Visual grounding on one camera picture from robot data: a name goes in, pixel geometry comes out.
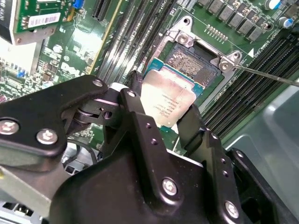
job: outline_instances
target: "white triangle marking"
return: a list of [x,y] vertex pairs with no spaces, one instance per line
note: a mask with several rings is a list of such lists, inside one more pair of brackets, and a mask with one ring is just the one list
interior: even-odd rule
[[254,49],[251,49],[251,51],[248,53],[248,55],[252,58],[254,58]]

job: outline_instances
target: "electrolytic capacitor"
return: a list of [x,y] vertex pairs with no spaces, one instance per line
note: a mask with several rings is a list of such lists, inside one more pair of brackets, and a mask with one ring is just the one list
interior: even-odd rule
[[5,103],[7,101],[7,97],[4,95],[0,95],[0,104]]
[[285,28],[285,29],[288,29],[290,28],[294,23],[294,20],[293,19],[289,19],[289,18],[286,18],[286,17],[281,17],[279,20],[278,20],[278,24]]
[[266,0],[264,7],[266,10],[278,9],[280,6],[280,0]]

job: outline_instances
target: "blue connector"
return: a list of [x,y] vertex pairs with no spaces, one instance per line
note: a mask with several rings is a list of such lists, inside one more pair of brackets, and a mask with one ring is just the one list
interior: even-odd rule
[[23,78],[25,76],[25,70],[19,71],[17,74],[17,78]]
[[75,9],[80,9],[83,7],[83,4],[84,4],[84,0],[75,0],[73,3],[73,7]]

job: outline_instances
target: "screw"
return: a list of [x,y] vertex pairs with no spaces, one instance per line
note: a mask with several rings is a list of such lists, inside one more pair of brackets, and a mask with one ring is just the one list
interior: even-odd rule
[[186,44],[188,42],[188,36],[186,34],[181,34],[178,36],[178,42],[180,44]]
[[178,189],[176,184],[170,179],[164,179],[162,182],[163,190],[170,196],[176,195]]
[[226,70],[226,69],[228,69],[228,63],[227,63],[227,62],[222,62],[222,63],[220,63],[220,69],[221,69],[221,70]]
[[233,218],[239,217],[239,212],[233,203],[231,203],[229,201],[225,202],[225,208],[231,217],[233,217]]
[[19,125],[13,120],[0,121],[0,134],[11,135],[20,129]]
[[58,136],[55,131],[51,129],[43,129],[37,133],[36,139],[44,145],[52,145],[58,140]]
[[218,139],[217,135],[215,135],[214,133],[211,133],[211,135],[214,139]]
[[237,151],[238,156],[240,156],[241,158],[243,158],[243,154],[240,151]]
[[100,80],[98,80],[98,79],[93,80],[93,84],[95,84],[98,87],[102,87],[103,86],[102,82]]
[[135,97],[136,96],[136,94],[133,91],[131,91],[131,90],[129,90],[127,92],[127,94],[129,94],[129,96],[131,96],[131,97]]

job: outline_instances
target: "barcode label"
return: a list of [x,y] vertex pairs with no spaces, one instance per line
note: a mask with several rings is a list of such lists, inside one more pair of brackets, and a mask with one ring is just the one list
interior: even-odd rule
[[31,16],[28,21],[28,28],[38,27],[38,26],[58,22],[59,19],[60,19],[60,13]]

